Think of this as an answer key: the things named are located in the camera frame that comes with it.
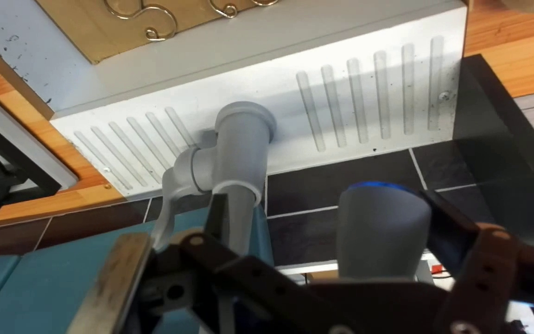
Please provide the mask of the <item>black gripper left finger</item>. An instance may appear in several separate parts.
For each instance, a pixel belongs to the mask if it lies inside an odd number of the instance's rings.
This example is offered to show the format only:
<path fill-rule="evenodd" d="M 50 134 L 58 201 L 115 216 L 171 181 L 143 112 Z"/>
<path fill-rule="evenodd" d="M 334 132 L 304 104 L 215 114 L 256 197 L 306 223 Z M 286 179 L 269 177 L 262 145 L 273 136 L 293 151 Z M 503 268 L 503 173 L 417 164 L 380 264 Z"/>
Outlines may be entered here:
<path fill-rule="evenodd" d="M 134 299 L 148 259 L 148 234 L 121 236 L 67 334 L 141 334 Z"/>

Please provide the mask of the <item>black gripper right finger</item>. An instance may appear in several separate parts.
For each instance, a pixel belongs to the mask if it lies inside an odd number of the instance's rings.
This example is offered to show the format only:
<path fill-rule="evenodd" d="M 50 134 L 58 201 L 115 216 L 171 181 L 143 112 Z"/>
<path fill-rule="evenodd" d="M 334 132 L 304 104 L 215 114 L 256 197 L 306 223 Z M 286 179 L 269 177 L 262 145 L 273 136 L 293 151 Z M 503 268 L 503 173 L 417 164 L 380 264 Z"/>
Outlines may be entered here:
<path fill-rule="evenodd" d="M 495 223 L 534 246 L 534 129 L 482 56 L 460 64 L 454 142 Z"/>

